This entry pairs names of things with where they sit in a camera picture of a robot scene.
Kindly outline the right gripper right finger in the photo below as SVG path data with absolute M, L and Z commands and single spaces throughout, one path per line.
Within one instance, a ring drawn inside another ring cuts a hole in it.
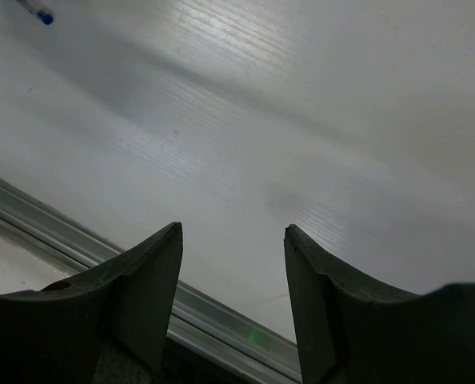
M 284 247 L 303 382 L 475 383 L 475 283 L 413 294 L 294 225 Z

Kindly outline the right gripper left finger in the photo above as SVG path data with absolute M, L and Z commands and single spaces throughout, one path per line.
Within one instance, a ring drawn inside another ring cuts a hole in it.
M 161 368 L 182 252 L 172 222 L 41 290 L 0 294 L 0 383 L 148 382 Z

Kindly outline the blue pen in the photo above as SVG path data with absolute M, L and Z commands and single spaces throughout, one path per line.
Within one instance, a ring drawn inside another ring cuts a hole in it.
M 17 0 L 17 3 L 44 25 L 50 26 L 54 22 L 54 13 L 43 1 Z

